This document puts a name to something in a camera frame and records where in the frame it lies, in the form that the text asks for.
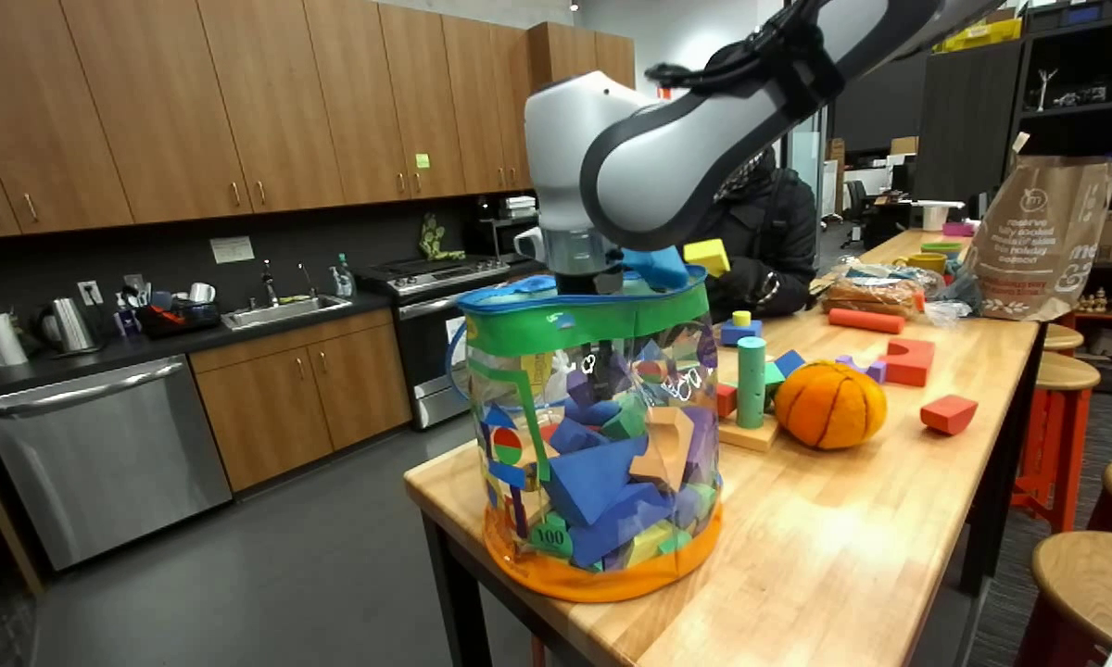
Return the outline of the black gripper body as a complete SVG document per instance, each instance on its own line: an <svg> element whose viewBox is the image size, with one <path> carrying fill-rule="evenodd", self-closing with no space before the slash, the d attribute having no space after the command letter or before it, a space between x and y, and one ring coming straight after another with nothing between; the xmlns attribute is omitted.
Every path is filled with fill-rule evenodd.
<svg viewBox="0 0 1112 667"><path fill-rule="evenodd" d="M561 289L561 292L601 292L601 289L598 289L598 278L601 278L601 274L556 274L556 289Z"/></svg>

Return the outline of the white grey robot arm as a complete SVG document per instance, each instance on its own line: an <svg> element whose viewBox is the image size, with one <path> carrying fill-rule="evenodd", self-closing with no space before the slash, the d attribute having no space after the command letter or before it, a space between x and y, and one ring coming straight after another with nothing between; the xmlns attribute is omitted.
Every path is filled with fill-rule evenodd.
<svg viewBox="0 0 1112 667"><path fill-rule="evenodd" d="M603 69L526 97L541 262L562 292L613 292L628 252L662 252L718 213L738 165L890 58L929 47L1002 0L788 0L706 68L660 64L675 100Z"/></svg>

